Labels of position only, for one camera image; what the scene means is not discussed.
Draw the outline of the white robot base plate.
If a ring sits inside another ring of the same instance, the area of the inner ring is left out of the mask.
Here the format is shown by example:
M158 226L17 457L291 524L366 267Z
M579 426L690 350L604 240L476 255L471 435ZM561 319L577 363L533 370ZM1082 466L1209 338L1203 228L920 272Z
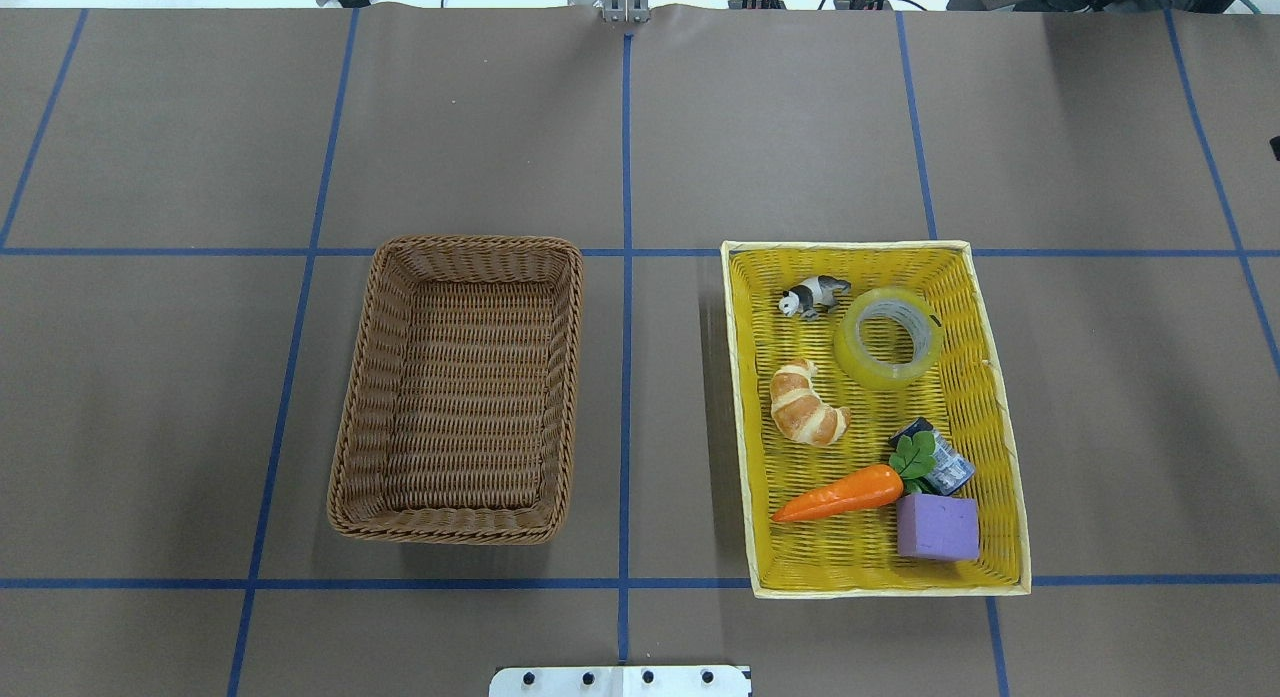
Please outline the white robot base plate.
M504 668L489 696L753 696L748 666L649 665Z

